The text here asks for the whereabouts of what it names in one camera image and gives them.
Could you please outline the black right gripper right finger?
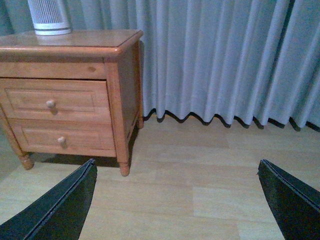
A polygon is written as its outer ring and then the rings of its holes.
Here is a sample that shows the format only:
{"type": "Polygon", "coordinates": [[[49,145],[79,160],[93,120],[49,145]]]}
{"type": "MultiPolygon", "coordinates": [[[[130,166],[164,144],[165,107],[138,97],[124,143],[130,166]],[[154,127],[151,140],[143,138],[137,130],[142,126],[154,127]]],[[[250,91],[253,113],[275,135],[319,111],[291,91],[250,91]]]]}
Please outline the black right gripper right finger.
{"type": "Polygon", "coordinates": [[[262,159],[258,177],[265,199],[286,240],[320,238],[320,192],[262,159]]]}

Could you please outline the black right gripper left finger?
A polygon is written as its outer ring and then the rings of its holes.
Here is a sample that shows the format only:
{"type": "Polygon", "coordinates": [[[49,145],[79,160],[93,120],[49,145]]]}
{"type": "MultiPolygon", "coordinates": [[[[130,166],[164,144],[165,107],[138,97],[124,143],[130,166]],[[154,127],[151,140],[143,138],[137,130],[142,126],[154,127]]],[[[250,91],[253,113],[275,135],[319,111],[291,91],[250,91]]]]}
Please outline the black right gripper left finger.
{"type": "Polygon", "coordinates": [[[91,207],[97,181],[88,160],[27,208],[0,226],[2,240],[77,240],[91,207]]]}

